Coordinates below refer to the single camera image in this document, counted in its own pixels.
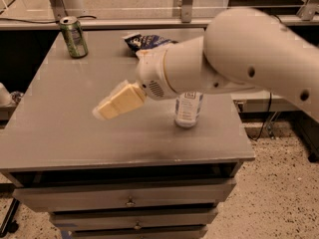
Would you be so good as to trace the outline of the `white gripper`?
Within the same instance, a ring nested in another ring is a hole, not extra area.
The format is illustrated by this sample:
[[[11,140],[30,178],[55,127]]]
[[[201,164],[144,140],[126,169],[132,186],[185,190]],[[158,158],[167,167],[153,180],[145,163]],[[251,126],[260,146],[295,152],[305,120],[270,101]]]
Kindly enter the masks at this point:
[[[170,44],[139,50],[136,68],[138,83],[124,80],[93,109],[98,120],[110,120],[142,107],[147,95],[156,101],[174,99],[177,93],[170,87],[164,72],[164,57]]]

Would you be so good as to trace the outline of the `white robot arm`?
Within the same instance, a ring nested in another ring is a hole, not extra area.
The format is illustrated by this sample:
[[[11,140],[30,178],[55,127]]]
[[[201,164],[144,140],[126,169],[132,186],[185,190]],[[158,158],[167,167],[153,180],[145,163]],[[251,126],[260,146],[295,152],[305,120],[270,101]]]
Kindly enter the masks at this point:
[[[319,48],[253,8],[219,13],[204,33],[138,52],[136,81],[122,82],[93,109],[100,120],[181,94],[266,90],[319,121]]]

